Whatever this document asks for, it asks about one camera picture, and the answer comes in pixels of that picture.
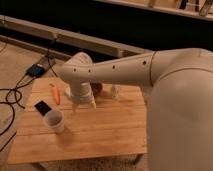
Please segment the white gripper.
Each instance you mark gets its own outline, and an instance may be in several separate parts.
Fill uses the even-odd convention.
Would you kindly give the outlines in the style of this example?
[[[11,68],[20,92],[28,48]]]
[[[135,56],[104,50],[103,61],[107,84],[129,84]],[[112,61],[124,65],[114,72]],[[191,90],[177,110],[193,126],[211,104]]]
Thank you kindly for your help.
[[[74,103],[72,103],[73,112],[76,111],[78,104],[90,103],[90,106],[94,109],[97,108],[96,102],[93,99],[93,92],[89,83],[71,84],[70,97]]]

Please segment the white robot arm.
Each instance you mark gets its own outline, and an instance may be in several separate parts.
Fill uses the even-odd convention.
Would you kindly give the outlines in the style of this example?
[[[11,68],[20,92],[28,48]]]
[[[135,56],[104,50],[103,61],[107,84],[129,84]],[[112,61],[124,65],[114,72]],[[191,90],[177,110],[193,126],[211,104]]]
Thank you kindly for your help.
[[[149,89],[149,171],[213,171],[212,51],[154,51],[99,63],[80,52],[62,65],[59,77],[76,105],[92,101],[92,83]]]

